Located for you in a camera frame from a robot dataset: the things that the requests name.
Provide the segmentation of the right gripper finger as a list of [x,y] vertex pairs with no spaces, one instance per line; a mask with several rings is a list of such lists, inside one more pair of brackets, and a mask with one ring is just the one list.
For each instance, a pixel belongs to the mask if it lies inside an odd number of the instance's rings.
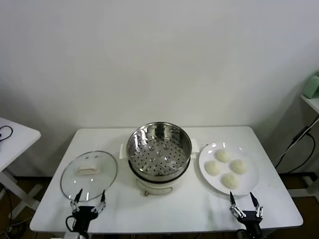
[[230,191],[230,211],[234,217],[243,217],[243,212],[236,206],[232,192]]
[[263,217],[263,207],[260,206],[257,198],[253,195],[253,193],[251,193],[251,199],[252,199],[253,205],[255,207],[256,217],[262,218]]

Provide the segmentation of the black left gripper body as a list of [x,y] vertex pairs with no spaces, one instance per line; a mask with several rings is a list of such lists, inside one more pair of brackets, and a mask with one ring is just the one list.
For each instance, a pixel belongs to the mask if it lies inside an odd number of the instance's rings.
[[72,213],[75,224],[72,231],[86,233],[92,220],[97,218],[94,206],[80,206],[79,211]]

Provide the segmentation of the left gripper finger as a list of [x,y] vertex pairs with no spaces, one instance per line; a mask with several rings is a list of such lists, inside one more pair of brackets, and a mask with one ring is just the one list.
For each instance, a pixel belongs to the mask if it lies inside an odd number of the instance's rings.
[[103,190],[100,203],[94,207],[92,210],[93,213],[101,213],[106,207],[106,197],[105,197],[105,190]]
[[75,199],[71,200],[71,202],[70,202],[72,212],[78,212],[80,210],[78,203],[79,203],[82,191],[83,191],[83,189],[80,189],[80,191],[76,194]]

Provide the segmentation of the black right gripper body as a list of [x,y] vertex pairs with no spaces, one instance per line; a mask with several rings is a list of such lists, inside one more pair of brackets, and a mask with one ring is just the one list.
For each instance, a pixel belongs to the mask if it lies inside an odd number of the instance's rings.
[[262,219],[256,216],[254,211],[244,211],[245,217],[240,218],[240,223],[246,228],[247,236],[249,237],[262,237],[263,233],[260,228]]

